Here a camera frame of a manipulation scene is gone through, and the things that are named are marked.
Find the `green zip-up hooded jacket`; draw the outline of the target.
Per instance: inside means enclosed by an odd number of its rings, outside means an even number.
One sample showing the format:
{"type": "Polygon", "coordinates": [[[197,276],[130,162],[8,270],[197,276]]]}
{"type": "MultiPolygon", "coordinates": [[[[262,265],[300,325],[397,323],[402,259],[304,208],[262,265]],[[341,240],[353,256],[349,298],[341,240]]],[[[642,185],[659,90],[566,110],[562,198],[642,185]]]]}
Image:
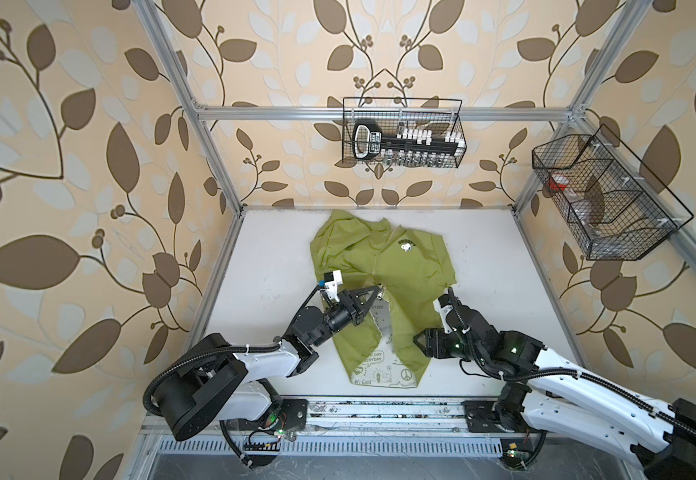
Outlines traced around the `green zip-up hooded jacket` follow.
{"type": "Polygon", "coordinates": [[[310,253],[317,276],[338,270],[347,290],[380,289],[365,319],[334,337],[350,382],[417,387],[430,360],[413,338],[441,326],[434,302],[457,282],[443,237],[335,211],[311,241],[310,253]]]}

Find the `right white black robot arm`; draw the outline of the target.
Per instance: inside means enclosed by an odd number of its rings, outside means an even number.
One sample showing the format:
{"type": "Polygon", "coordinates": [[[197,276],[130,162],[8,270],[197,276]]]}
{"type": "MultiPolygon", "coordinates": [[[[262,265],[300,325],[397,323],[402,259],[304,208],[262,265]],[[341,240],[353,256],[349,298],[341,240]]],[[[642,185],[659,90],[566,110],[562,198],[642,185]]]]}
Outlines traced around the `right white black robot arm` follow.
{"type": "Polygon", "coordinates": [[[499,331],[452,291],[434,302],[442,324],[416,334],[430,359],[475,364],[501,382],[494,400],[469,400],[473,433],[562,435],[613,455],[648,479],[696,479],[696,405],[622,387],[519,331],[499,331]]]}

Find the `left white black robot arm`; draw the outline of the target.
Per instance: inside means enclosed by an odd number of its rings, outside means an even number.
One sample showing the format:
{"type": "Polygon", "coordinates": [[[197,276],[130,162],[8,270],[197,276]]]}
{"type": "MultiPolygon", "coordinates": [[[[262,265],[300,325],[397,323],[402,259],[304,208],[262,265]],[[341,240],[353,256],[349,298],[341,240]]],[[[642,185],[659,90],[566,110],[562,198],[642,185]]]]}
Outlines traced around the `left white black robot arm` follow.
{"type": "Polygon", "coordinates": [[[233,345],[219,333],[204,337],[145,388],[142,404],[163,418],[175,440],[188,440],[216,421],[256,422],[279,403],[272,378],[305,373],[319,358],[316,348],[348,326],[360,325],[382,295],[380,286],[341,290],[324,285],[322,310],[307,298],[284,334],[267,345],[233,345]]]}

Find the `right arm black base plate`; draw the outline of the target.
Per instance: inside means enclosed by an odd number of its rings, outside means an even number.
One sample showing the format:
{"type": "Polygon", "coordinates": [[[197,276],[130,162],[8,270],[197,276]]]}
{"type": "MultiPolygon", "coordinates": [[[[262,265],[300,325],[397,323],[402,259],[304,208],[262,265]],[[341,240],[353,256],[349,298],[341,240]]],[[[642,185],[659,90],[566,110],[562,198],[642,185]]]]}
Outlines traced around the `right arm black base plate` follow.
{"type": "Polygon", "coordinates": [[[468,400],[462,407],[470,433],[524,434],[529,429],[521,413],[502,402],[468,400]]]}

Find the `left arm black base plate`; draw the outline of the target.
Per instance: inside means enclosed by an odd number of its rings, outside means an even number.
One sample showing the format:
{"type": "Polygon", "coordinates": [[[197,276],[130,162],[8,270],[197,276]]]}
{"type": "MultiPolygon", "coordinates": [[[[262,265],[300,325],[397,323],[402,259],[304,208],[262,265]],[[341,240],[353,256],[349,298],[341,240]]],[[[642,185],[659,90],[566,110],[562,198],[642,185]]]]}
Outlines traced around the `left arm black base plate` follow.
{"type": "Polygon", "coordinates": [[[239,431],[299,431],[306,425],[308,404],[305,398],[284,398],[274,401],[252,420],[232,419],[228,423],[231,429],[239,431]]]}

